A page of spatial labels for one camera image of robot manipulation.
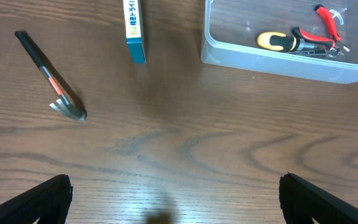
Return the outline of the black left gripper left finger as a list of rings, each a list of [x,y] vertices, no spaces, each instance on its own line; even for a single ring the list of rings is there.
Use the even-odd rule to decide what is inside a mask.
[[[0,224],[64,224],[72,197],[69,176],[59,174],[0,204]]]

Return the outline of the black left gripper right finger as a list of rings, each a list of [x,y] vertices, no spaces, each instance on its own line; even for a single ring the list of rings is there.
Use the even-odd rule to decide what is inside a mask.
[[[292,173],[280,178],[279,201],[287,224],[358,224],[358,208]]]

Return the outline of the thin metal wrench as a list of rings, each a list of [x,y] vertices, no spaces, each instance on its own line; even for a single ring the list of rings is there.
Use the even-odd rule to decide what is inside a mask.
[[[289,52],[289,54],[305,56],[305,57],[334,58],[334,57],[337,57],[337,55],[340,52],[341,51],[336,48],[331,48],[329,50],[327,50],[327,49],[302,50],[302,51]]]

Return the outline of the red handled pliers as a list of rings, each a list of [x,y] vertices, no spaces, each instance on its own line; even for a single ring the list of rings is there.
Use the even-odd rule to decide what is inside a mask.
[[[294,27],[292,33],[307,43],[324,46],[328,52],[348,54],[350,48],[343,43],[336,22],[329,9],[322,4],[317,4],[314,7],[314,12],[321,22],[319,28],[322,28],[322,31],[318,32]]]

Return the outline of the yellow black stubby screwdriver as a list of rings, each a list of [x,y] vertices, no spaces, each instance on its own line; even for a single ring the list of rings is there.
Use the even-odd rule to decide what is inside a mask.
[[[261,33],[257,37],[257,43],[262,48],[277,52],[295,52],[317,48],[315,44],[305,42],[303,39],[295,36],[287,36],[281,32]]]

